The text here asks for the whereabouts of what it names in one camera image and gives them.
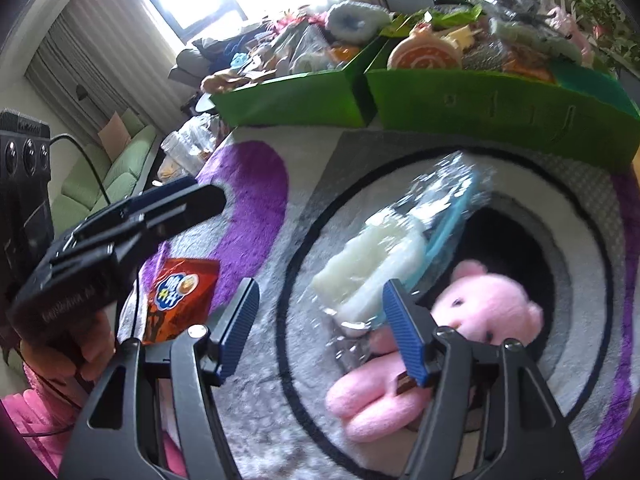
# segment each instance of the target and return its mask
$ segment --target potted plant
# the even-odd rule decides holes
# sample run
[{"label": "potted plant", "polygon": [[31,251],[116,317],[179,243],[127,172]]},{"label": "potted plant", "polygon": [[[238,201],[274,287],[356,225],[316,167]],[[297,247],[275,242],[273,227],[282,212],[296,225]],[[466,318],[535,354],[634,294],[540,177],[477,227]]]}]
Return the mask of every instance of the potted plant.
[{"label": "potted plant", "polygon": [[611,0],[572,0],[578,25],[604,54],[607,66],[640,71],[640,36]]}]

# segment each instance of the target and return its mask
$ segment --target green paper box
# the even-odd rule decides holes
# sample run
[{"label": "green paper box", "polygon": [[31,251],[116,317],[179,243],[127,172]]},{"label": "green paper box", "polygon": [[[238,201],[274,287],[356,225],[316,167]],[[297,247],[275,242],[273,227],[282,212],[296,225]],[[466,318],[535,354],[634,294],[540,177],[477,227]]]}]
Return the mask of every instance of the green paper box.
[{"label": "green paper box", "polygon": [[385,128],[498,140],[609,171],[630,167],[638,109],[610,76],[552,67],[559,86],[499,72],[387,70],[398,43],[388,40],[366,71]]},{"label": "green paper box", "polygon": [[384,44],[384,38],[376,38],[341,70],[272,79],[212,95],[211,100],[230,126],[363,127],[376,114],[364,71]]}]

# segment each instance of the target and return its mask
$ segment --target snack bag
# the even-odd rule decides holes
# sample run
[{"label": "snack bag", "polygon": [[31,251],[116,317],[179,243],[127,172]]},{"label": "snack bag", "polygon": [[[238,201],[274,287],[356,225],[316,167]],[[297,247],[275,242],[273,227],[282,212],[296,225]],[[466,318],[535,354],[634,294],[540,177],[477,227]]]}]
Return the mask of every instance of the snack bag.
[{"label": "snack bag", "polygon": [[206,322],[219,275],[217,260],[168,258],[149,293],[143,343],[169,341]]}]

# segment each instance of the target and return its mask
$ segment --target carpet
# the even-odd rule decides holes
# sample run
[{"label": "carpet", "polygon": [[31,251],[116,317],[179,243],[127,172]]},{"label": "carpet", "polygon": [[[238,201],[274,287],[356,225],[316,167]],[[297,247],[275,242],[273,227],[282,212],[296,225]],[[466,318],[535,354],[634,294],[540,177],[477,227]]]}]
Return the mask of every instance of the carpet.
[{"label": "carpet", "polygon": [[215,391],[245,480],[378,480],[402,471],[414,432],[356,445],[326,412],[325,393],[342,371],[321,314],[301,297],[371,214],[458,149],[495,176],[490,202],[468,221],[453,264],[475,258],[525,287],[545,317],[528,351],[570,424],[586,473],[612,449],[640,386],[640,194],[631,171],[612,176],[468,137],[238,128],[198,178],[225,189],[226,210],[163,244],[142,276],[148,290],[169,255],[219,259],[212,310],[242,277],[258,281],[261,306],[238,371]]}]

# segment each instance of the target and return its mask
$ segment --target green sofa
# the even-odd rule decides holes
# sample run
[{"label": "green sofa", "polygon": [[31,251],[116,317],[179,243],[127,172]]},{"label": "green sofa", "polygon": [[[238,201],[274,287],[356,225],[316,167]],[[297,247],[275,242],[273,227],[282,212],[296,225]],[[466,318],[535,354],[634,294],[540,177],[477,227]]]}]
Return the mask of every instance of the green sofa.
[{"label": "green sofa", "polygon": [[[131,142],[113,164],[102,148],[94,144],[84,147],[112,203],[143,191],[162,141],[153,126],[145,126],[130,110],[122,115],[122,120]],[[51,203],[56,236],[106,205],[91,168],[80,156]]]}]

